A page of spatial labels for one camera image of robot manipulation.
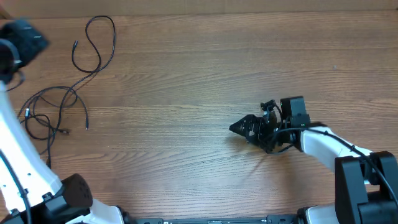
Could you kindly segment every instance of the beige wall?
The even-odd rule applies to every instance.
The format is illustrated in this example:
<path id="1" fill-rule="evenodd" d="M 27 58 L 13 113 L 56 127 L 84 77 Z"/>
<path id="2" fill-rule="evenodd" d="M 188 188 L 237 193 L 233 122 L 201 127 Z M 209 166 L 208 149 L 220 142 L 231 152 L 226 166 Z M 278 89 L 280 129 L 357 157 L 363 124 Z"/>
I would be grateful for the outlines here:
<path id="1" fill-rule="evenodd" d="M 3 0 L 11 17 L 391 10 L 398 0 Z"/>

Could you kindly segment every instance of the wooden table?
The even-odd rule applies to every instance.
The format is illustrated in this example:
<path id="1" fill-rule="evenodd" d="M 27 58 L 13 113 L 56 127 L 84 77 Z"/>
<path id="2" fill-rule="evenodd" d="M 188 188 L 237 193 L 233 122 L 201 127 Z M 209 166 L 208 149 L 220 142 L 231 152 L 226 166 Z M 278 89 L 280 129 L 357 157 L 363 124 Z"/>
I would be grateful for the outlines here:
<path id="1" fill-rule="evenodd" d="M 16 110 L 85 75 L 71 63 L 75 39 L 79 66 L 96 67 L 88 19 L 31 21 L 52 44 L 10 93 Z M 270 156 L 228 130 L 271 99 L 303 95 L 313 121 L 398 155 L 397 11 L 113 19 L 113 61 L 78 91 L 90 129 L 81 104 L 63 112 L 70 135 L 57 136 L 53 170 L 81 174 L 94 197 L 134 217 L 262 217 L 334 201 L 334 175 L 315 158 L 295 149 Z M 107 60 L 109 21 L 89 33 Z M 37 111 L 56 122 L 56 108 L 40 102 Z"/>

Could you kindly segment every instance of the tangled cable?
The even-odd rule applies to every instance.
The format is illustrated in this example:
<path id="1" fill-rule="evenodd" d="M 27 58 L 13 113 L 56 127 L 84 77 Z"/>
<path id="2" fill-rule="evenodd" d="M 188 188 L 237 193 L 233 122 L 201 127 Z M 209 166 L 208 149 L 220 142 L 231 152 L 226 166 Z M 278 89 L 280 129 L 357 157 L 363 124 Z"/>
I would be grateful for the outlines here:
<path id="1" fill-rule="evenodd" d="M 104 66 L 102 66 L 102 67 L 101 67 L 101 55 L 100 55 L 100 53 L 98 52 L 98 49 L 95 47 L 95 44 L 91 41 L 91 39 L 90 39 L 90 37 L 89 37 L 89 35 L 88 35 L 88 33 L 87 33 L 88 26 L 89 26 L 95 19 L 100 18 L 100 17 L 109 19 L 109 20 L 112 22 L 112 26 L 113 26 L 113 47 L 112 47 L 112 54 L 111 54 L 111 56 L 110 56 L 108 62 L 106 62 L 106 64 L 105 64 Z M 46 148 L 45 150 L 43 150 L 42 152 L 40 152 L 40 155 L 42 155 L 42 154 L 44 154 L 45 152 L 47 152 L 47 154 L 48 154 L 47 165 L 48 165 L 49 168 L 51 168 L 51 154 L 50 154 L 50 148 L 51 148 L 52 144 L 54 143 L 56 133 L 60 132 L 60 133 L 64 133 L 64 134 L 69 134 L 69 132 L 68 132 L 67 130 L 65 130 L 65 129 L 60 129 L 61 120 L 62 120 L 62 110 L 63 110 L 63 109 L 67 109 L 67 108 L 71 108 L 73 105 L 75 105 L 75 103 L 76 103 L 77 101 L 80 101 L 80 102 L 82 103 L 84 109 L 85 109 L 85 116 L 86 116 L 86 125 L 85 125 L 85 126 L 86 126 L 86 129 L 88 129 L 88 112 L 87 112 L 87 107 L 86 107 L 86 105 L 84 104 L 83 100 L 80 98 L 80 96 L 77 94 L 77 90 L 78 90 L 79 88 L 77 88 L 76 90 L 75 90 L 74 88 L 75 88 L 79 83 L 81 83 L 81 82 L 83 82 L 84 80 L 86 80 L 87 78 L 89 78 L 89 77 L 94 78 L 98 72 L 102 71 L 104 68 L 106 68 L 106 67 L 109 65 L 109 63 L 112 61 L 112 58 L 113 58 L 113 55 L 114 55 L 114 48 L 115 48 L 115 45 L 116 45 L 116 28 L 115 28 L 115 26 L 114 26 L 114 22 L 113 22 L 112 18 L 110 18 L 109 16 L 95 16 L 95 17 L 91 18 L 91 19 L 87 22 L 87 24 L 86 24 L 85 32 L 86 32 L 86 37 L 87 37 L 88 41 L 89 41 L 90 44 L 93 46 L 95 52 L 96 52 L 97 55 L 98 55 L 98 60 L 99 60 L 99 62 L 98 62 L 97 67 L 96 67 L 94 70 L 91 70 L 91 71 L 90 71 L 90 70 L 84 70 L 84 69 L 81 69 L 81 68 L 75 63 L 75 57 L 74 57 L 74 56 L 75 56 L 75 50 L 76 50 L 76 47 L 77 47 L 77 44 L 78 44 L 78 41 L 76 40 L 75 43 L 73 44 L 73 47 L 72 47 L 72 63 L 73 63 L 73 65 L 74 65 L 79 71 L 84 72 L 84 73 L 88 73 L 88 75 L 85 76 L 85 77 L 83 77 L 82 79 L 78 80 L 78 81 L 77 81 L 75 84 L 73 84 L 72 86 L 53 86 L 53 87 L 48 87 L 48 88 L 45 88 L 45 89 L 43 89 L 43 90 L 38 91 L 36 94 L 32 95 L 32 96 L 22 105 L 21 110 L 19 111 L 18 116 L 17 116 L 17 117 L 19 118 L 20 115 L 22 114 L 22 112 L 23 112 L 24 109 L 25 109 L 25 118 L 24 118 L 22 121 L 20 121 L 20 123 L 21 123 L 21 124 L 24 123 L 25 129 L 26 129 L 26 132 L 28 133 L 28 135 L 29 135 L 31 138 L 36 139 L 36 140 L 47 141 L 47 148 Z M 53 103 L 47 101 L 47 100 L 43 97 L 44 93 L 46 93 L 46 92 L 48 92 L 48 91 L 50 91 L 50 90 L 55 90 L 55 89 L 58 89 L 58 90 L 66 90 L 66 93 L 64 94 L 64 96 L 63 96 L 63 98 L 62 98 L 62 101 L 61 101 L 61 103 L 60 103 L 59 105 L 55 105 L 55 104 L 53 104 Z M 70 103 L 69 105 L 64 105 L 65 100 L 67 99 L 67 97 L 71 97 L 71 96 L 75 96 L 75 99 L 73 100 L 73 102 Z M 36 114 L 36 113 L 35 113 L 36 103 L 37 103 L 39 100 L 43 100 L 44 102 L 48 103 L 49 105 L 54 106 L 54 107 L 56 107 L 56 108 L 59 109 L 58 122 L 57 122 L 57 125 L 56 125 L 56 126 L 52 126 L 52 125 L 50 124 L 50 120 L 49 120 L 48 116 L 46 116 L 46 115 L 44 115 L 44 114 Z M 37 136 L 35 136 L 34 134 L 32 134 L 32 132 L 31 132 L 30 129 L 29 129 L 29 125 L 28 125 L 28 121 L 29 121 L 30 119 L 35 119 L 40 125 L 47 127 L 47 128 L 49 129 L 49 134 L 48 134 L 48 136 L 47 136 L 47 137 L 44 137 L 44 138 L 40 138 L 40 137 L 37 137 Z"/>

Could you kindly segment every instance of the table surface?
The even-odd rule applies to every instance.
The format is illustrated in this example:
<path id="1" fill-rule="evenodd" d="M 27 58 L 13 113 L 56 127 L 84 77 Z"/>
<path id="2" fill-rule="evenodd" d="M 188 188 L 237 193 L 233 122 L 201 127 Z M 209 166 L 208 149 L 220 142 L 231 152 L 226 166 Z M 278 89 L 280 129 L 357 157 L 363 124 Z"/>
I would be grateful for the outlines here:
<path id="1" fill-rule="evenodd" d="M 31 23 L 51 46 L 10 92 L 14 108 L 37 91 L 74 84 L 98 58 L 89 18 Z M 114 17 L 115 55 L 78 90 L 52 147 L 53 170 L 74 173 L 95 198 L 134 217 L 262 217 L 334 201 L 334 175 L 296 149 L 271 156 L 228 130 L 260 102 L 303 95 L 312 121 L 373 151 L 398 155 L 398 12 L 303 12 Z M 109 21 L 88 32 L 103 60 Z M 64 91 L 45 96 L 60 103 Z M 56 123 L 58 110 L 37 112 Z M 38 134 L 47 130 L 35 126 Z M 46 142 L 34 141 L 38 151 Z"/>

